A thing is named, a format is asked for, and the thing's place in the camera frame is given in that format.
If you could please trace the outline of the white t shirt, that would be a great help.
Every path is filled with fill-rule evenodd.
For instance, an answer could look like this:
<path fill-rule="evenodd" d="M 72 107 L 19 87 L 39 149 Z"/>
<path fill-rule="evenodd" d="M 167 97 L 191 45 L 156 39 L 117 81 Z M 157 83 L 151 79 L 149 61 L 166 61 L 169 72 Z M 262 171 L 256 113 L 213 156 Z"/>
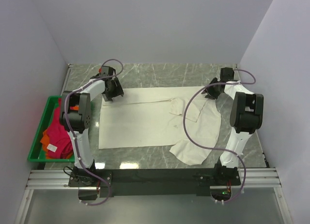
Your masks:
<path fill-rule="evenodd" d="M 181 162 L 201 165 L 218 141 L 221 114 L 199 87 L 129 88 L 102 101 L 99 149 L 170 145 Z"/>

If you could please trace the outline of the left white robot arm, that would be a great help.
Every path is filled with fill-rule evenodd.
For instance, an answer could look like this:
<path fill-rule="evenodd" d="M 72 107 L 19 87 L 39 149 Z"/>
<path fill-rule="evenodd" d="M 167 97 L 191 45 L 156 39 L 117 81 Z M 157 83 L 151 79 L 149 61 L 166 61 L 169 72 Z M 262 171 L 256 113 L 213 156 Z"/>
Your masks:
<path fill-rule="evenodd" d="M 98 95 L 105 102 L 124 96 L 116 69 L 102 65 L 98 74 L 73 91 L 64 91 L 60 105 L 59 123 L 70 137 L 75 157 L 72 177 L 79 177 L 85 186 L 93 185 L 97 178 L 94 158 L 89 144 L 88 130 L 92 117 L 92 100 Z"/>

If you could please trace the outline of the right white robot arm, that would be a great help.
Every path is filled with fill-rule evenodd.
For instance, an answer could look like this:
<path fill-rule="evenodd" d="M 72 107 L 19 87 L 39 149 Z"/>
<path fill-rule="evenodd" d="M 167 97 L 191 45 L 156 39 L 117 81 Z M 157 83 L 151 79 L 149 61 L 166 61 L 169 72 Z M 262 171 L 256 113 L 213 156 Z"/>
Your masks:
<path fill-rule="evenodd" d="M 232 127 L 226 150 L 219 157 L 213 172 L 213 181 L 223 185 L 229 179 L 237 178 L 237 167 L 245 145 L 252 134 L 263 122 L 264 96 L 246 89 L 240 81 L 234 79 L 234 70 L 224 67 L 220 77 L 213 78 L 210 86 L 202 94 L 215 100 L 225 93 L 233 100 L 230 125 Z"/>

